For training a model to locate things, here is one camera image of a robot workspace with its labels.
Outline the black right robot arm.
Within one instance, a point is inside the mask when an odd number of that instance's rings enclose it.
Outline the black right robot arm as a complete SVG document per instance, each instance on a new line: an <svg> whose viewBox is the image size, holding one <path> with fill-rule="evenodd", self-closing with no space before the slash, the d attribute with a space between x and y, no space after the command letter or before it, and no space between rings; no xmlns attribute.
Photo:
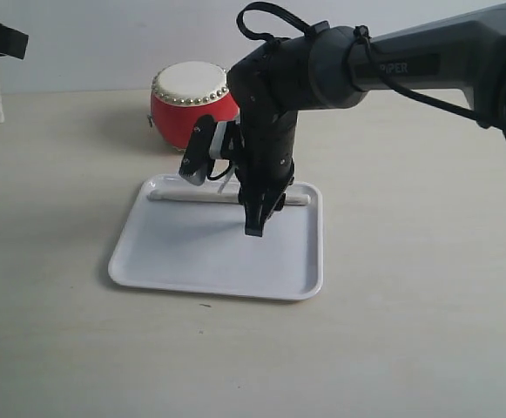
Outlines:
<svg viewBox="0 0 506 418"><path fill-rule="evenodd" d="M506 3L378 37L364 25L308 24L274 3L248 9L280 18L299 36L255 32L236 18L258 43L227 75L240 108L236 174L246 234L261 236L283 206L300 111L348 109L370 91L391 90L506 139Z"/></svg>

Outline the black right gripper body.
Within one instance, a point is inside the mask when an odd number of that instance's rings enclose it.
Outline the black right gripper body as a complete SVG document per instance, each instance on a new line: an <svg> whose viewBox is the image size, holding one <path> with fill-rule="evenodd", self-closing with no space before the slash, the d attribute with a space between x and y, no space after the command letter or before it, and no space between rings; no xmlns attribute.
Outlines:
<svg viewBox="0 0 506 418"><path fill-rule="evenodd" d="M282 196L293 182L293 145L297 112L240 112L242 158L237 170L247 203L280 207Z"/></svg>

